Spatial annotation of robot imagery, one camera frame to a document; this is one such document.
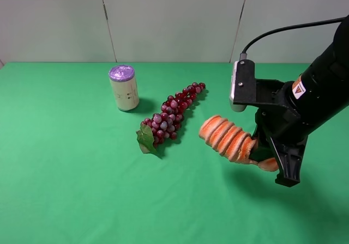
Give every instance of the can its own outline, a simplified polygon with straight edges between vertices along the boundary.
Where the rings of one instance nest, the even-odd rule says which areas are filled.
[[[117,107],[121,111],[136,108],[140,99],[134,68],[129,65],[117,65],[109,71],[109,79]]]

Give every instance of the green tablecloth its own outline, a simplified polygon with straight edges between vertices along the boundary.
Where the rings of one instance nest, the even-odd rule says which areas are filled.
[[[117,109],[110,63],[8,63],[0,70],[0,243],[348,243],[349,111],[309,139],[302,182],[229,163],[199,139],[220,114],[254,130],[255,108],[230,109],[231,64],[132,63],[141,104]],[[257,64],[295,80],[304,64]],[[164,157],[135,131],[193,81],[208,94]]]

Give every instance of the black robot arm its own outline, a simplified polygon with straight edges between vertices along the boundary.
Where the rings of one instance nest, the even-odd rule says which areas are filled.
[[[349,104],[349,16],[341,21],[333,42],[295,82],[256,79],[246,49],[234,64],[232,109],[258,108],[253,134],[258,148],[250,159],[275,157],[278,184],[291,187],[300,182],[308,135]]]

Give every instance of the purple lid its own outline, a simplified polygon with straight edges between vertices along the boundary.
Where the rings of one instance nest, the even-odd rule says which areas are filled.
[[[135,76],[135,70],[129,65],[118,65],[109,71],[109,78],[114,82],[127,82]]]

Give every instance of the green leaf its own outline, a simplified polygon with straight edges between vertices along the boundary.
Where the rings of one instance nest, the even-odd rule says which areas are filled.
[[[141,151],[143,153],[152,153],[156,154],[157,150],[153,146],[154,137],[152,133],[152,129],[145,124],[141,124],[141,129],[136,131],[137,133],[137,141],[140,145]]]

